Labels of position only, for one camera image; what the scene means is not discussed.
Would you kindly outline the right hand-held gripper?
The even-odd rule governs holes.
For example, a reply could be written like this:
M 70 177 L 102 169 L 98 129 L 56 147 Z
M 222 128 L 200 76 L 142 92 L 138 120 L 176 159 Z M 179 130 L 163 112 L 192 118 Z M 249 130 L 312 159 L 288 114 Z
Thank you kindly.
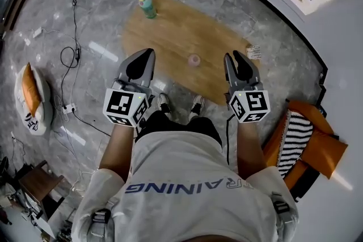
M 237 50 L 233 51 L 233 56 L 238 65 L 237 71 L 231 55 L 226 53 L 223 58 L 229 84 L 226 94 L 227 106 L 240 124 L 259 122 L 270 113 L 268 91 L 263 89 L 255 64 Z

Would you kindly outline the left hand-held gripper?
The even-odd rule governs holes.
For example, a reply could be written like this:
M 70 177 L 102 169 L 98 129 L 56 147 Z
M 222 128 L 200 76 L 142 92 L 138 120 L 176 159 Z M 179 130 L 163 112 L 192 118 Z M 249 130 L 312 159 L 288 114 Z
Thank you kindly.
M 105 93 L 103 114 L 115 125 L 136 128 L 154 98 L 150 83 L 155 68 L 155 51 L 146 48 L 122 61 L 117 79 Z

